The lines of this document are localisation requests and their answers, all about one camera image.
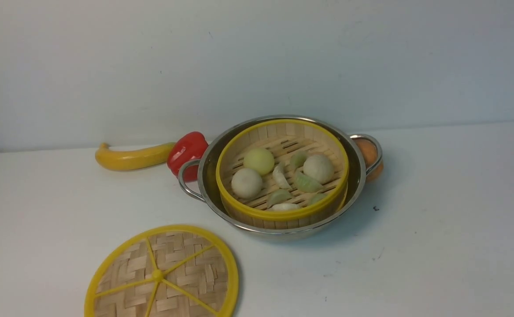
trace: yellow banana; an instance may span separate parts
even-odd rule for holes
[[[96,162],[109,170],[134,170],[165,163],[174,142],[135,151],[112,151],[102,143],[96,150]]]

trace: white wall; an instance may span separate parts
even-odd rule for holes
[[[514,120],[514,0],[0,0],[0,150]]]

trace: woven bamboo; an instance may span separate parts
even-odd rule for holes
[[[228,283],[223,254],[209,239],[184,231],[159,233],[108,265],[94,291],[94,316],[223,316]]]
[[[277,218],[275,220],[268,219],[267,215],[260,217],[259,215],[261,214],[277,213],[275,211],[266,211],[267,196],[279,189],[271,173],[263,176],[263,190],[254,199],[242,199],[235,195],[231,189],[231,178],[235,172],[243,168],[245,153],[257,147],[265,148],[273,153],[275,164],[279,162],[285,163],[285,176],[293,188],[291,194],[294,196],[286,203],[297,203],[302,208],[308,207],[307,202],[315,193],[305,193],[295,188],[295,169],[288,164],[290,158],[299,151],[305,151],[310,155],[316,153],[326,155],[335,167],[335,175],[331,181],[324,184],[324,189],[321,191],[328,194],[324,199],[323,205],[314,205],[308,208],[315,210],[303,216],[291,215],[285,219]],[[222,153],[217,168],[220,175],[218,182],[221,181],[229,197],[248,206],[249,209],[265,211],[265,213],[248,213],[247,209],[236,206],[235,201],[229,200],[223,192],[221,192],[222,202],[231,217],[248,225],[266,229],[303,227],[321,221],[339,210],[347,192],[345,189],[347,186],[348,165],[347,154],[340,142],[326,130],[297,120],[270,121],[267,125],[248,129],[232,140]]]

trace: red bell pepper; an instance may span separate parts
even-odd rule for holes
[[[174,145],[173,149],[170,151],[166,165],[173,172],[174,176],[178,177],[178,170],[180,170],[181,166],[188,161],[202,158],[207,148],[208,142],[206,142],[206,138],[204,138],[202,133],[188,133]],[[187,168],[184,173],[185,182],[196,181],[198,179],[197,174],[197,166]]]

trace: pot rim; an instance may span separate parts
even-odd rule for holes
[[[349,201],[341,209],[336,211],[333,215],[329,216],[328,218],[323,219],[322,221],[318,221],[318,222],[313,223],[311,225],[306,225],[304,227],[299,227],[299,228],[294,228],[294,229],[263,229],[263,228],[259,228],[259,227],[254,227],[252,225],[247,225],[247,224],[245,224],[245,223],[243,223],[241,221],[237,221],[236,219],[231,218],[229,215],[227,215],[224,211],[220,210],[220,208],[218,208],[213,203],[213,201],[210,199],[208,193],[206,192],[206,188],[204,187],[204,182],[203,182],[204,165],[206,165],[206,160],[207,160],[207,158],[209,156],[209,153],[211,153],[212,150],[214,150],[214,147],[218,143],[217,141],[222,139],[225,135],[231,133],[233,130],[235,130],[239,126],[243,126],[243,125],[246,125],[246,124],[249,124],[249,123],[258,124],[260,122],[265,122],[265,121],[269,121],[269,120],[276,120],[276,119],[297,119],[297,120],[303,120],[303,121],[312,122],[312,123],[316,123],[316,124],[327,126],[330,129],[332,129],[333,131],[335,131],[337,134],[339,134],[339,135],[336,135],[336,136],[340,136],[341,137],[341,139],[342,139],[341,142],[343,142],[343,139],[344,139],[345,142],[347,142],[353,148],[355,153],[357,154],[357,157],[359,159],[360,169],[361,169],[360,170],[360,177],[359,177],[359,183],[358,183],[357,189],[355,190],[353,196],[350,197]],[[273,235],[296,234],[296,233],[302,233],[302,232],[305,232],[305,231],[310,231],[310,230],[322,227],[322,225],[326,225],[327,223],[330,223],[331,221],[339,218],[357,200],[358,196],[361,194],[362,189],[364,187],[365,179],[366,179],[366,165],[364,164],[363,156],[362,156],[361,151],[359,150],[358,146],[355,144],[355,142],[353,142],[351,140],[351,138],[349,137],[348,134],[342,132],[338,128],[335,128],[334,126],[332,126],[330,124],[327,124],[326,122],[323,122],[321,120],[317,120],[315,118],[310,118],[310,117],[305,117],[305,116],[295,116],[295,115],[291,115],[291,114],[281,114],[281,115],[271,115],[271,116],[257,117],[257,118],[253,118],[253,119],[250,119],[250,120],[246,120],[244,122],[241,122],[240,124],[237,124],[237,125],[229,128],[229,129],[227,129],[225,132],[220,134],[214,141],[212,141],[212,143],[208,146],[208,148],[204,152],[204,155],[200,159],[200,162],[199,162],[199,165],[198,165],[198,187],[199,187],[199,190],[200,190],[200,194],[201,194],[202,198],[204,199],[204,202],[206,204],[208,204],[208,206],[217,215],[219,215],[223,220],[228,221],[231,225],[234,225],[237,228],[243,229],[245,231],[251,231],[251,232],[256,232],[256,233],[264,233],[264,234],[271,235],[271,236],[273,236]]]

